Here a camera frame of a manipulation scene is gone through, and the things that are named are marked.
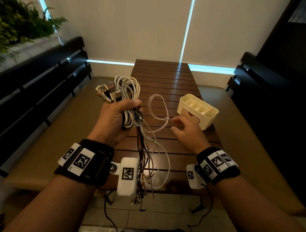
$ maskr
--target left hand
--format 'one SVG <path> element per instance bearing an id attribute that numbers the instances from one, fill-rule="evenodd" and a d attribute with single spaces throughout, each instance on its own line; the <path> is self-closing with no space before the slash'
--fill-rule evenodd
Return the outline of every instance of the left hand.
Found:
<path id="1" fill-rule="evenodd" d="M 122 112 L 139 108 L 140 100 L 124 99 L 111 104 L 104 103 L 100 111 L 99 119 L 88 135 L 88 139 L 115 147 L 120 141 L 128 136 L 131 129 L 122 130 Z"/>

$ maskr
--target black wrist strap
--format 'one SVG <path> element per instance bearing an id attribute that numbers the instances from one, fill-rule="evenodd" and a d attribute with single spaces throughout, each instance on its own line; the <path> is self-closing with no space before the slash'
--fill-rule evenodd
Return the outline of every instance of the black wrist strap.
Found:
<path id="1" fill-rule="evenodd" d="M 212 184 L 216 184 L 225 178 L 233 178 L 240 175 L 237 164 L 219 148 L 209 147 L 200 152 L 196 158 L 198 164 L 195 165 L 195 171 L 205 182 L 211 181 Z"/>
<path id="2" fill-rule="evenodd" d="M 113 160 L 114 149 L 108 145 L 95 142 L 89 139 L 83 139 L 80 143 L 81 146 L 73 153 L 63 166 L 59 166 L 54 174 L 63 175 L 69 179 L 78 182 L 96 185 L 100 187 L 105 184 L 110 174 L 110 162 Z M 78 157 L 83 148 L 95 153 L 88 165 L 83 170 L 80 176 L 70 172 L 68 168 L 73 161 Z"/>

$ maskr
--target forearm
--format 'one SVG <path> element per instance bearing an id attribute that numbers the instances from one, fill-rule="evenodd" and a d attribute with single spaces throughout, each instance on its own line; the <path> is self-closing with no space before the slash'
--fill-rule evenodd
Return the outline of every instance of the forearm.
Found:
<path id="1" fill-rule="evenodd" d="M 213 188 L 231 220 L 243 231 L 305 231 L 241 175 L 224 179 Z"/>
<path id="2" fill-rule="evenodd" d="M 95 189 L 55 176 L 4 231 L 77 231 Z"/>

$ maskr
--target green foliage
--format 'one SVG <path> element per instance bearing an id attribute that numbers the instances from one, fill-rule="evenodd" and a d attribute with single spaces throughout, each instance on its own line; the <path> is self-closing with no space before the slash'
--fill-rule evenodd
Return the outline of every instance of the green foliage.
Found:
<path id="1" fill-rule="evenodd" d="M 67 22 L 64 17 L 46 20 L 46 11 L 43 18 L 40 18 L 38 10 L 32 3 L 0 0 L 0 53 L 16 58 L 18 53 L 9 51 L 11 46 L 49 37 L 54 30 L 59 30 L 64 22 Z M 0 57 L 0 64 L 3 61 L 4 58 Z"/>

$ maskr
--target right hand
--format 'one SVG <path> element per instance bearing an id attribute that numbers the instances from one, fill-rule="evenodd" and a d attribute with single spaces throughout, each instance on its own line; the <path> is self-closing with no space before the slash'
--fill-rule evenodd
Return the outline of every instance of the right hand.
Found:
<path id="1" fill-rule="evenodd" d="M 206 148 L 211 147 L 207 141 L 203 131 L 199 124 L 196 124 L 191 120 L 189 115 L 179 115 L 171 119 L 174 125 L 181 122 L 184 125 L 184 129 L 180 130 L 177 127 L 171 127 L 171 130 L 176 135 L 178 140 L 194 154 L 199 154 Z"/>

